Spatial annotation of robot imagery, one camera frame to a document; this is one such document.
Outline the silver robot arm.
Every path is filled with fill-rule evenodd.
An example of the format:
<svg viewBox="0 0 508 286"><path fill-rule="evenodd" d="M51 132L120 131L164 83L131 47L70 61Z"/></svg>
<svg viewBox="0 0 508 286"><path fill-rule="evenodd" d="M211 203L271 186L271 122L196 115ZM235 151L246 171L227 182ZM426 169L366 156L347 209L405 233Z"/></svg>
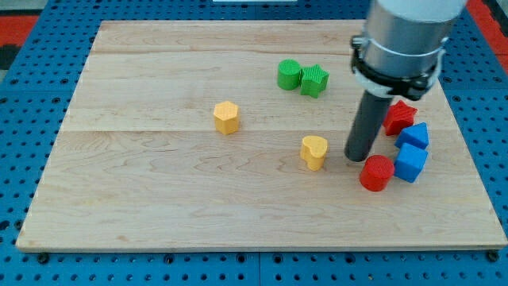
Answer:
<svg viewBox="0 0 508 286"><path fill-rule="evenodd" d="M382 99L418 101L437 81L445 44L466 0L372 0L351 39L352 72Z"/></svg>

